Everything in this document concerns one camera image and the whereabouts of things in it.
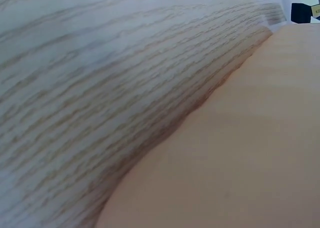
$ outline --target wood grain surface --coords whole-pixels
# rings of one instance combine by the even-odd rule
[[[92,228],[121,177],[272,34],[266,18],[283,24],[279,6],[0,0],[0,227]]]

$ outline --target beige surface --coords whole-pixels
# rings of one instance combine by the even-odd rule
[[[280,6],[0,0],[0,227],[91,228],[120,177],[282,24]]]
[[[98,227],[320,227],[319,32],[268,39],[129,172]]]

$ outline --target light wood surface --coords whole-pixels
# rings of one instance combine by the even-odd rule
[[[123,174],[285,23],[281,6],[0,0],[0,227],[92,228]]]

